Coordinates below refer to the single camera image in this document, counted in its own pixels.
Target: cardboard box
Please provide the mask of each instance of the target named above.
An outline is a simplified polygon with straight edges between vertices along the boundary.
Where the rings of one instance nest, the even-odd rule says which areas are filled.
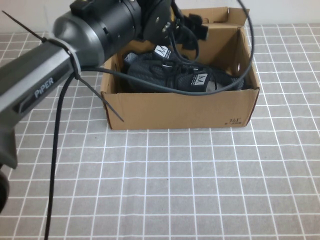
[[[220,67],[239,75],[248,66],[250,48],[245,30],[246,16],[239,8],[186,9],[185,15],[201,15],[209,26],[207,41],[199,41],[199,62]],[[132,41],[105,63],[107,69],[119,71],[123,55],[144,53],[155,48],[150,42]],[[194,58],[194,51],[180,51]],[[175,93],[125,93],[113,75],[104,74],[102,96],[124,119],[122,122],[105,106],[113,130],[188,129],[244,127],[254,111],[260,87],[252,66],[246,77],[252,89],[226,91],[208,96],[185,96]]]

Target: white wall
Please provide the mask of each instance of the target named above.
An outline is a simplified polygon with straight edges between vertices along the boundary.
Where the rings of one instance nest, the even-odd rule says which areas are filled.
[[[238,7],[236,0],[176,0],[182,9]],[[72,0],[0,0],[5,10],[35,31],[48,31],[54,20],[69,10]],[[255,24],[320,23],[320,0],[243,0]],[[0,32],[22,31],[0,14]]]

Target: piper logo text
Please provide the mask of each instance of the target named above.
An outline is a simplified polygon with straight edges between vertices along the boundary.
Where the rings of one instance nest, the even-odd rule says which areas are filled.
[[[54,79],[52,77],[49,78],[44,84],[41,85],[41,87],[34,92],[34,96],[36,99],[38,99],[42,94],[45,93],[45,91],[50,88],[54,84]]]

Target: box flap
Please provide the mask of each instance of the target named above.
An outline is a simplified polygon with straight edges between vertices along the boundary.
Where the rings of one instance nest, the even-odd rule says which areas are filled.
[[[214,7],[196,8],[181,10],[184,15],[200,15],[204,24],[228,23],[237,26],[244,26],[247,20],[242,8]]]
[[[227,22],[230,24],[237,24],[240,26],[244,26],[247,21],[247,16],[244,13],[242,8],[229,8],[228,20]]]

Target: white grid line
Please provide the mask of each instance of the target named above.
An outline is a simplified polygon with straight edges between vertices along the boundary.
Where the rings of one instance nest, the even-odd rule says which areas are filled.
[[[128,145],[128,130],[126,131],[125,136],[125,149],[124,149],[124,163],[123,163],[123,173],[122,173],[122,183],[121,183],[121,195],[120,195],[120,207],[119,207],[119,217],[118,217],[118,224],[117,224],[117,232],[116,232],[116,240],[119,239],[120,233],[120,221],[121,221],[121,209],[122,209],[122,199],[124,196],[124,183],[125,183],[125,171],[126,171],[126,158],[127,158],[127,145]]]
[[[262,27],[262,32],[263,32],[263,35],[266,37],[265,31],[264,31],[264,28],[263,28],[263,27]],[[270,113],[269,106],[267,106],[267,109],[268,109],[269,115],[270,115],[270,117],[271,117],[271,113]],[[274,126],[274,122],[273,122],[272,118],[271,118],[271,123],[272,123],[273,129],[275,130],[275,126]],[[277,134],[275,134],[275,138],[276,138],[276,142],[279,144],[279,140],[278,140]],[[282,153],[282,149],[281,149],[280,146],[279,146],[279,151],[280,151],[281,158],[284,159],[284,156],[283,156],[283,153]],[[287,170],[287,167],[286,167],[286,164],[285,164],[285,161],[283,161],[283,166],[284,166],[284,169],[285,169],[285,174],[286,174],[287,176],[289,176],[288,170]],[[293,191],[293,188],[292,188],[290,179],[288,178],[287,181],[288,181],[288,183],[289,183],[290,191],[291,191],[291,193],[293,194],[294,191]],[[296,198],[295,198],[295,197],[293,198],[293,201],[294,201],[295,210],[296,210],[297,213],[299,213],[298,206],[297,206],[297,201],[296,201]],[[302,234],[304,235],[304,236],[303,236],[303,239],[306,240],[305,230],[304,230],[304,227],[303,227],[303,225],[302,225],[302,221],[301,221],[300,215],[298,215],[298,220],[299,220],[299,223],[300,223],[300,227],[301,227]]]
[[[171,183],[170,183],[170,129],[167,130],[168,134],[168,211],[169,211],[169,240],[171,240]]]
[[[197,228],[197,215],[196,215],[196,198],[195,198],[195,183],[194,183],[194,166],[192,159],[192,148],[191,148],[191,132],[189,128],[189,151],[190,151],[190,166],[191,166],[191,184],[192,184],[192,200],[193,200],[193,213],[194,213],[194,230],[195,230],[195,239],[198,240],[198,228]]]
[[[98,207],[98,200],[99,200],[99,191],[100,191],[100,184],[101,184],[101,179],[102,179],[102,173],[104,169],[104,159],[106,155],[106,146],[107,146],[107,137],[108,137],[108,131],[109,131],[109,124],[106,126],[105,130],[105,137],[104,137],[104,149],[103,149],[103,154],[102,154],[102,163],[101,163],[101,169],[100,169],[100,175],[99,175],[99,183],[98,183],[98,189],[96,192],[96,200],[95,200],[95,206],[94,206],[94,216],[92,219],[92,227],[91,227],[91,237],[90,240],[92,240],[94,236],[94,228],[95,228],[95,220],[96,220],[96,215],[97,215],[97,207]]]
[[[95,94],[92,93],[92,99],[91,99],[91,107],[94,103],[94,97],[95,97]],[[87,122],[87,125],[86,125],[86,130],[85,130],[85,136],[84,136],[84,140],[83,140],[83,144],[82,144],[82,149],[81,149],[81,155],[80,155],[80,162],[82,161],[82,157],[84,155],[84,148],[85,148],[85,144],[86,144],[86,139],[87,139],[87,133],[88,133],[88,129],[89,129],[89,121]],[[74,189],[73,189],[73,194],[72,194],[72,199],[71,199],[71,205],[70,205],[70,209],[69,209],[69,217],[67,219],[67,222],[66,222],[66,227],[65,227],[65,233],[64,233],[64,240],[66,240],[67,238],[67,235],[68,235],[68,228],[69,228],[69,224],[70,224],[70,217],[71,217],[71,213],[72,213],[72,208],[73,208],[73,204],[74,204],[74,199],[75,199],[75,195],[76,195],[76,190],[77,190],[77,184],[78,184],[78,179],[79,178],[79,174],[80,174],[80,168],[81,168],[81,163],[79,164],[78,166],[78,170],[77,170],[77,173],[76,173],[76,180],[75,180],[75,183],[74,183]]]
[[[247,211],[247,205],[246,205],[246,198],[245,198],[244,188],[243,188],[243,185],[242,185],[242,178],[241,178],[240,169],[239,169],[239,162],[238,162],[238,156],[237,156],[234,133],[233,133],[232,127],[230,128],[230,130],[231,130],[231,138],[232,138],[232,142],[233,142],[233,150],[234,150],[234,155],[235,155],[235,160],[236,160],[235,161],[236,162],[236,168],[237,168],[237,172],[238,172],[238,178],[239,178],[239,181],[240,181],[240,188],[241,188],[241,195],[242,195],[242,200],[243,200],[246,224],[247,224],[247,227],[248,227],[248,233],[249,233],[250,240],[252,240],[251,228],[250,228],[250,224],[249,224],[249,217],[248,217],[248,211]]]
[[[148,178],[148,146],[149,146],[149,130],[146,134],[146,153],[145,153],[145,180],[144,180],[144,200],[143,200],[143,224],[142,224],[142,235],[145,240],[146,235],[146,201],[147,201],[147,178]]]
[[[294,29],[295,34],[298,36],[297,30],[295,29],[294,26],[293,26],[293,29]],[[309,60],[309,58],[308,58],[308,56],[307,56],[307,54],[306,54],[306,52],[305,52],[304,49],[303,49],[303,52],[304,52],[304,55],[305,55],[306,59]],[[316,76],[316,74],[315,74],[315,72],[314,72],[314,70],[313,70],[313,67],[312,67],[312,65],[310,64],[310,62],[309,62],[309,66],[310,66],[310,68],[311,68],[311,70],[312,70],[312,72],[313,72],[313,75],[314,75],[315,79],[317,79],[317,76]],[[300,88],[301,88],[301,90],[302,90],[302,93],[303,93],[303,88],[302,88],[300,82],[298,82],[298,83],[299,83],[299,86],[300,86]],[[303,94],[303,97],[304,97],[304,100],[308,103],[305,94]],[[309,111],[310,111],[310,114],[311,114],[311,117],[312,117],[314,126],[315,126],[315,128],[316,128],[316,130],[317,130],[317,132],[318,132],[318,136],[319,136],[319,138],[320,138],[319,129],[318,129],[318,126],[317,126],[317,124],[316,124],[316,122],[315,122],[315,119],[314,119],[314,116],[313,116],[313,113],[312,113],[312,110],[311,110],[309,104],[308,104],[308,109],[309,109]],[[292,121],[292,122],[293,122],[294,129],[297,131],[297,127],[296,127],[295,121]],[[302,142],[301,142],[301,140],[300,140],[299,133],[296,132],[296,134],[297,134],[299,143],[300,143],[300,145],[301,145],[301,149],[302,149],[303,157],[304,157],[304,159],[305,159],[306,166],[307,166],[308,171],[309,171],[309,174],[310,174],[310,176],[311,176],[311,180],[312,180],[312,184],[313,184],[314,190],[315,190],[315,192],[318,194],[318,200],[319,200],[319,203],[320,203],[320,196],[319,196],[319,193],[318,193],[318,190],[317,190],[317,186],[316,186],[316,184],[315,184],[315,180],[314,180],[313,177],[312,177],[313,174],[312,174],[312,172],[311,172],[311,169],[310,169],[310,166],[309,166],[309,163],[308,163],[308,160],[307,160],[307,156],[306,156],[304,147],[303,147]]]
[[[217,178],[217,168],[216,168],[215,151],[214,151],[214,143],[212,140],[212,134],[213,132],[212,132],[212,129],[210,128],[211,151],[212,151],[213,169],[214,169],[214,177],[215,177],[216,195],[218,199],[218,207],[219,207],[219,215],[220,215],[221,233],[222,233],[222,239],[225,240],[225,229],[224,229],[224,223],[222,219],[222,211],[221,211],[221,203],[220,203],[220,195],[219,195],[219,184],[218,184],[218,178]]]

